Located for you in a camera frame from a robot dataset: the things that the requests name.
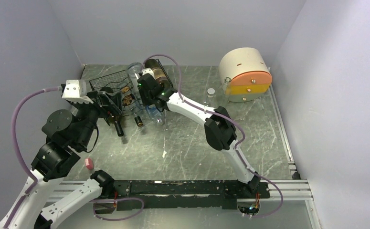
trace brown bottle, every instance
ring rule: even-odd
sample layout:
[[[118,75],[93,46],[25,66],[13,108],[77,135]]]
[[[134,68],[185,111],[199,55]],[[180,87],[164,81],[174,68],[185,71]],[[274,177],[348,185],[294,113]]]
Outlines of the brown bottle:
[[[150,68],[154,73],[155,80],[164,88],[171,87],[168,77],[165,75],[164,71],[161,69],[158,61],[155,59],[148,59],[144,63],[145,68]]]
[[[140,104],[138,103],[138,100],[132,93],[129,86],[125,86],[121,89],[121,92],[123,93],[123,106],[130,111],[130,113],[134,116],[134,120],[136,121],[136,124],[138,127],[143,126],[143,121],[141,120],[138,113],[140,113],[141,108]]]

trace pink block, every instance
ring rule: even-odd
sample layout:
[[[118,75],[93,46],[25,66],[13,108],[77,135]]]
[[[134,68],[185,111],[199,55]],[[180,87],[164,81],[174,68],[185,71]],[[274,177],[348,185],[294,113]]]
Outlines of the pink block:
[[[94,162],[92,161],[92,159],[90,157],[88,157],[87,159],[85,159],[85,166],[89,170],[94,169]]]

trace red wire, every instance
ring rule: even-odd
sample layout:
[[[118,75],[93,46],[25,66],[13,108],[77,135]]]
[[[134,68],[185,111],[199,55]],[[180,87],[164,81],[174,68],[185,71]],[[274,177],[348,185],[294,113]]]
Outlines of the red wire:
[[[115,191],[115,200],[117,199],[117,191]],[[113,206],[117,207],[117,201],[113,202]]]

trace gray wall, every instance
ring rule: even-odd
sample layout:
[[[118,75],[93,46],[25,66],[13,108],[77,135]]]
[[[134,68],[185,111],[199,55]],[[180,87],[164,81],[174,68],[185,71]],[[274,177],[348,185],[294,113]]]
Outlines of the gray wall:
[[[272,74],[324,228],[370,228],[370,1],[307,0]]]
[[[11,114],[27,94],[75,79],[82,71],[66,33],[45,0],[0,0],[0,220],[27,176],[11,147]],[[21,151],[30,164],[44,144],[48,115],[67,108],[60,93],[39,95],[17,122]]]
[[[271,65],[305,0],[49,0],[82,63],[128,64],[156,53],[215,65],[257,48]]]

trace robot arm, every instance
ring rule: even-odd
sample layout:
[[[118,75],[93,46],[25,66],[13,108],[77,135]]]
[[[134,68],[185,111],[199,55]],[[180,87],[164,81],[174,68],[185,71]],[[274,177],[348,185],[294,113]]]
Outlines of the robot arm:
[[[185,96],[182,96],[182,98],[186,99],[186,101],[188,101],[188,102],[190,102],[194,105],[197,105],[199,107],[203,107],[205,110],[214,111],[214,108],[208,107],[208,106],[203,106],[203,105],[201,105],[201,104],[199,104],[199,103],[197,103],[197,102],[195,102],[195,101],[193,101],[189,98],[186,98]],[[191,120],[193,120],[193,121],[197,122],[198,124],[203,125],[205,127],[207,142],[210,144],[210,146],[212,146],[212,147],[214,146],[213,148],[220,148],[220,145],[221,145],[221,148],[222,148],[221,152],[224,154],[224,156],[226,157],[228,162],[233,167],[235,176],[237,177],[237,180],[239,180],[242,183],[247,184],[248,182],[250,182],[253,179],[254,175],[247,170],[247,168],[244,166],[243,162],[238,157],[238,155],[235,151],[235,143],[237,142],[237,140],[233,139],[231,141],[230,145],[228,147],[225,147],[227,149],[224,148],[222,142],[218,138],[218,133],[222,133],[222,131],[220,131],[220,129],[218,128],[220,124],[217,125],[216,122],[212,119],[213,115],[211,115],[210,113],[202,112],[202,111],[190,106],[189,104],[184,103],[181,100],[181,98],[179,98],[178,93],[174,93],[173,95],[171,95],[171,97],[169,98],[169,101],[167,102],[167,105],[168,105],[168,109],[170,111],[182,114],[182,115],[190,118]],[[225,111],[225,109],[222,108],[222,107],[217,108],[217,109]],[[220,119],[219,122],[225,123],[225,120]],[[231,132],[231,136],[234,137],[235,130],[233,128],[231,128],[231,126],[228,129]],[[243,157],[244,161],[247,163],[247,166],[251,167],[249,165],[248,161],[245,159],[245,156],[242,153],[242,151],[240,153],[241,153],[241,156]]]
[[[85,85],[79,81],[77,83],[79,84],[75,88],[81,91],[80,86]],[[30,190],[33,179],[27,179],[15,203],[0,221],[0,229],[56,228],[90,200],[102,195],[108,196],[114,190],[112,177],[99,170],[94,172],[82,187],[57,203],[43,208],[54,189],[80,159],[75,152],[87,151],[98,118],[107,117],[113,108],[113,104],[106,110],[94,103],[99,96],[97,92],[89,93],[89,97],[85,92],[85,96],[76,98],[68,93],[64,94],[67,94],[65,99],[74,102],[78,112],[73,115],[68,110],[58,110],[48,117],[42,127],[42,131],[47,135],[46,143],[32,162],[31,172],[37,179],[37,184]]]
[[[212,108],[203,106],[185,96],[180,98],[177,90],[163,88],[150,74],[143,74],[138,79],[138,89],[143,104],[154,104],[158,109],[165,109],[182,114],[204,126],[207,143],[214,149],[222,151],[234,169],[237,180],[252,193],[260,182],[260,178],[249,170],[256,172],[246,160],[241,149],[235,148],[237,135],[235,126],[228,120],[206,111],[216,112],[230,118],[224,107]],[[183,100],[203,108],[201,111]]]
[[[245,159],[241,149],[236,149],[237,142],[235,127],[222,117],[200,111],[184,103],[177,91],[173,88],[162,88],[155,79],[145,74],[138,80],[139,91],[145,105],[154,104],[157,108],[166,109],[182,114],[200,125],[203,125],[208,144],[219,151],[232,165],[240,185],[248,193],[252,193],[258,186],[260,178],[248,170],[255,171]],[[78,109],[77,115],[68,110],[58,110],[47,119],[42,131],[47,135],[44,144],[32,162],[32,173],[37,178],[36,186],[26,194],[33,180],[27,179],[22,192],[8,214],[0,221],[0,229],[4,228],[56,228],[68,216],[81,206],[99,196],[108,197],[113,192],[112,177],[106,172],[96,171],[81,188],[78,188],[60,201],[42,208],[54,189],[63,181],[79,160],[76,152],[86,151],[98,118],[108,118],[110,113],[118,112],[118,107],[109,104],[108,109],[95,103],[98,92],[86,93],[83,81],[67,81],[63,98],[73,103]],[[189,98],[186,101],[205,111],[214,111],[229,117],[223,107],[211,108],[198,104]]]

